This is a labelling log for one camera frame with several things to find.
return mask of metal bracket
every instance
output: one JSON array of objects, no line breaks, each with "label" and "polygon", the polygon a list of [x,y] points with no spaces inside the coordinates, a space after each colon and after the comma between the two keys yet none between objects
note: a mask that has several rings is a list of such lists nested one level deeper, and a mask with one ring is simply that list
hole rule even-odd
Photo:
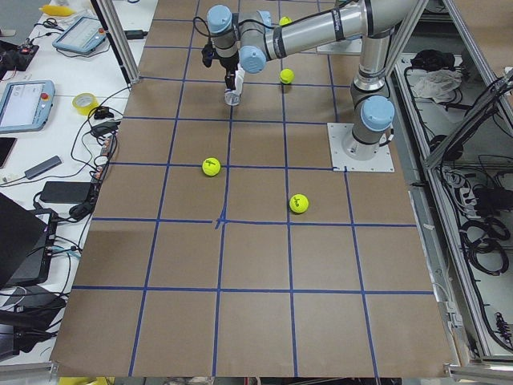
[{"label": "metal bracket", "polygon": [[378,148],[371,160],[356,160],[342,148],[344,136],[353,129],[353,124],[328,123],[329,149],[334,171],[394,172],[394,163],[388,145]]}]

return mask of white cloth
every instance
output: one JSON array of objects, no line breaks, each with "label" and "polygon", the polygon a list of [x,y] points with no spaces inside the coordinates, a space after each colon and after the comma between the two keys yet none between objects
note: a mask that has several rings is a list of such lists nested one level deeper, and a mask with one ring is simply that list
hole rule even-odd
[{"label": "white cloth", "polygon": [[454,98],[454,90],[462,83],[463,75],[456,71],[439,70],[428,72],[413,86],[418,98],[432,99],[435,103],[448,102]]}]

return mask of blue joint cap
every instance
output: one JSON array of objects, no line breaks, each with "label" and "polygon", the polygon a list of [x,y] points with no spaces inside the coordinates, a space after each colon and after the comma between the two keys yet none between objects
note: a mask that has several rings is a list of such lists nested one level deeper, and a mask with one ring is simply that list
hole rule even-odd
[{"label": "blue joint cap", "polygon": [[385,96],[371,96],[363,102],[362,122],[370,131],[385,131],[392,124],[394,115],[395,107]]},{"label": "blue joint cap", "polygon": [[257,74],[265,68],[267,59],[258,47],[244,46],[239,50],[239,61],[244,71]]},{"label": "blue joint cap", "polygon": [[232,11],[227,6],[213,6],[207,13],[208,29],[211,34],[220,34],[232,25]]},{"label": "blue joint cap", "polygon": [[268,10],[259,10],[258,13],[262,18],[262,22],[266,26],[265,32],[269,32],[273,26],[273,18],[271,18],[271,13]]}]

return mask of tennis ball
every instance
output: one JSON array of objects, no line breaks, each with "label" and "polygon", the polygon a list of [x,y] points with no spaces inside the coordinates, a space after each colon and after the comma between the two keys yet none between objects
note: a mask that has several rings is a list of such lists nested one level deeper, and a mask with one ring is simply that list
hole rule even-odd
[{"label": "tennis ball", "polygon": [[207,158],[203,161],[201,169],[208,176],[216,176],[221,171],[221,163],[216,158]]},{"label": "tennis ball", "polygon": [[283,84],[290,84],[294,80],[294,71],[289,68],[285,68],[280,72],[280,81]]},{"label": "tennis ball", "polygon": [[296,194],[289,201],[289,207],[296,214],[302,214],[308,210],[308,198],[303,194]]},{"label": "tennis ball", "polygon": [[290,24],[291,22],[292,22],[292,19],[289,16],[284,16],[283,18],[280,19],[278,24],[280,24],[280,26],[286,26],[287,24]]}]

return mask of power adapter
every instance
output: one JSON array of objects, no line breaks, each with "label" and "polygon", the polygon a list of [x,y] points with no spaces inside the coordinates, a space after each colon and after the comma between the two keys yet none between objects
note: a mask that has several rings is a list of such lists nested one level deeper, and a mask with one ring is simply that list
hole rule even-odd
[{"label": "power adapter", "polygon": [[118,126],[119,121],[110,121],[96,124],[95,126],[91,127],[91,135],[93,135],[95,138],[99,138],[100,136],[111,134],[112,132],[116,131]]},{"label": "power adapter", "polygon": [[145,30],[126,30],[124,32],[125,36],[127,36],[127,40],[140,40],[147,36]]}]

